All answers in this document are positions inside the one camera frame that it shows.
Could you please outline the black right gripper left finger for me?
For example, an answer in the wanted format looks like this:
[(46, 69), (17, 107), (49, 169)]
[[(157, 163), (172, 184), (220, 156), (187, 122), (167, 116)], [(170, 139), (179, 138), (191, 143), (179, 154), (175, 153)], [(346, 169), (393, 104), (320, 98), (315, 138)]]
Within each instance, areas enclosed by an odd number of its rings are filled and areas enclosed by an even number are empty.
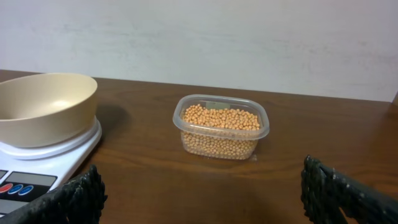
[(1, 224), (98, 224), (108, 196), (96, 166), (1, 218)]

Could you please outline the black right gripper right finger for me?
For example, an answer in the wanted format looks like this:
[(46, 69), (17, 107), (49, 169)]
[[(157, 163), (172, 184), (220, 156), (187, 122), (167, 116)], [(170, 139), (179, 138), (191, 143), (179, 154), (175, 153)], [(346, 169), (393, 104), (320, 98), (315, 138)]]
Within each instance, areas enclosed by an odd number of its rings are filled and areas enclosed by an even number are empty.
[(301, 201), (304, 215), (313, 223), (397, 224), (397, 201), (310, 155), (301, 172)]

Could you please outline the beige bowl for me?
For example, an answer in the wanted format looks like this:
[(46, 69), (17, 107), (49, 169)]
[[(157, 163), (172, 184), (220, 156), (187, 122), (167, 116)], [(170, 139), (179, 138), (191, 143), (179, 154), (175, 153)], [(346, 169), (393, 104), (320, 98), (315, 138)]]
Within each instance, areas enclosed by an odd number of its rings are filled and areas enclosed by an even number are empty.
[(42, 147), (70, 139), (94, 122), (98, 84), (77, 73), (42, 73), (1, 83), (1, 142)]

